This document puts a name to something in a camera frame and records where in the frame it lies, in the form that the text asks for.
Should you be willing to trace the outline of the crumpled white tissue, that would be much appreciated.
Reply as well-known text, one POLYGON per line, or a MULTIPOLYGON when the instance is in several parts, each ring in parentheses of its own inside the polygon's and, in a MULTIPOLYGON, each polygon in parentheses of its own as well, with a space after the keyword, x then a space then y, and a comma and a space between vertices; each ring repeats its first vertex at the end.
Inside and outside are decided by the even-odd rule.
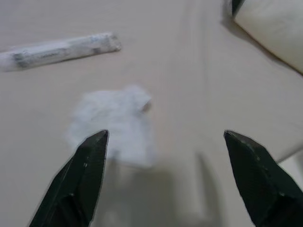
POLYGON ((156 162, 151 123, 146 115, 151 96, 139 86, 87 93, 72 115, 67 140, 76 149, 86 138, 108 130, 107 158, 135 167, 156 162))

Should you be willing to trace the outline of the bed with beige sheet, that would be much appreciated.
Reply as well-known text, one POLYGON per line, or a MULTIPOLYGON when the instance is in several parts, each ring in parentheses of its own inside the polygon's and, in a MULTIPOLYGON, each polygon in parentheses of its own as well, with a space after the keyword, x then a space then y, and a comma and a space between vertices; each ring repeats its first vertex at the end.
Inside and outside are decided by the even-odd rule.
POLYGON ((0 227, 27 227, 72 152, 80 99, 142 87, 156 161, 107 161, 91 227, 253 227, 223 138, 247 135, 279 159, 303 144, 303 76, 225 14, 224 0, 0 0, 0 52, 116 32, 122 50, 0 71, 0 227))

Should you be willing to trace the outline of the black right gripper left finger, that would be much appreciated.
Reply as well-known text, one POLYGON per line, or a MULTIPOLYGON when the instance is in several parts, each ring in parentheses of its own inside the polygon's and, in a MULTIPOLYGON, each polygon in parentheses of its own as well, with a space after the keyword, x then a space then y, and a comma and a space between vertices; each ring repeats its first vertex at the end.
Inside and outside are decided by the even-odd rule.
POLYGON ((102 187, 108 131, 86 138, 53 178, 29 227, 89 227, 102 187))

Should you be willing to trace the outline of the white printed tube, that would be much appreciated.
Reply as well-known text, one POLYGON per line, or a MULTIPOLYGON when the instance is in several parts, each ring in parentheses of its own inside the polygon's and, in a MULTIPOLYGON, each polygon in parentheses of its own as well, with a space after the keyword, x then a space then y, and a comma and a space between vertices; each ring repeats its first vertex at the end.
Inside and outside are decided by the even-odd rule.
POLYGON ((111 32, 51 41, 0 52, 0 70, 16 71, 83 57, 120 51, 122 44, 111 32))

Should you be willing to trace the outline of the cream cartoon print blanket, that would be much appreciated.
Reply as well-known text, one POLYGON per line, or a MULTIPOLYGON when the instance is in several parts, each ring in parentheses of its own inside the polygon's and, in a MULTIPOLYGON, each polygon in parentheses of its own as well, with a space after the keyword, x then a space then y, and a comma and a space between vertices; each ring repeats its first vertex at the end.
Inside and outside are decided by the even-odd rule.
POLYGON ((303 74, 303 0, 225 0, 232 20, 303 74))

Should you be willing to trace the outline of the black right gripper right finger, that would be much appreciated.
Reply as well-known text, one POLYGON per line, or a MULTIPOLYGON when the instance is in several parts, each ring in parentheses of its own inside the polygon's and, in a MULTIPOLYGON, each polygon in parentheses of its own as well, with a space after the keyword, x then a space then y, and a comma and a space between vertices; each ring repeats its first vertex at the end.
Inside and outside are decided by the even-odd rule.
POLYGON ((226 130, 240 196, 255 227, 303 227, 303 191, 264 146, 226 130))

